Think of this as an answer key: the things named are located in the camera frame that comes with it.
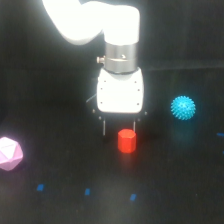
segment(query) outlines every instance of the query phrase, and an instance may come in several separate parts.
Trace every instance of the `blue spiky ball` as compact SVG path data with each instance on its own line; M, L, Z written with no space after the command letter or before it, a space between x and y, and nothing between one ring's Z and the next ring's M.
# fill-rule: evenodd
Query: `blue spiky ball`
M179 120L189 120L195 114L194 101L186 96L179 96L171 103L171 112Z

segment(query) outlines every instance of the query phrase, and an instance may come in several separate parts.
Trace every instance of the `pink geometric shape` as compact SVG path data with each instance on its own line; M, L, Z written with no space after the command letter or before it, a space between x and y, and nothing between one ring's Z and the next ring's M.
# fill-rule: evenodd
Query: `pink geometric shape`
M3 137L0 138L0 168L14 169L23 159L23 151L18 142Z

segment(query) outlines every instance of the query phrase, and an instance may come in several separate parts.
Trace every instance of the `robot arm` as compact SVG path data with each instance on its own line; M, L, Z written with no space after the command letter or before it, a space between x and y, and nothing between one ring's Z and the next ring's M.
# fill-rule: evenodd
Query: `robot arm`
M138 9L92 1L42 0L61 35L70 43L84 45L104 33L105 56L98 85L101 112L139 113L143 104L143 78L137 67L140 14Z
M131 45L139 40L139 11L92 1L43 0L44 7L61 35L70 43L83 45L102 31L113 45Z

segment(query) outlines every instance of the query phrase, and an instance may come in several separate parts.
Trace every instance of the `red cylinder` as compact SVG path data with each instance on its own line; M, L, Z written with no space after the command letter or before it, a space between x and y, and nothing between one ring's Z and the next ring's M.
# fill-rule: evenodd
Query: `red cylinder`
M131 129L118 132L118 149L123 153L132 153L136 149L136 133Z

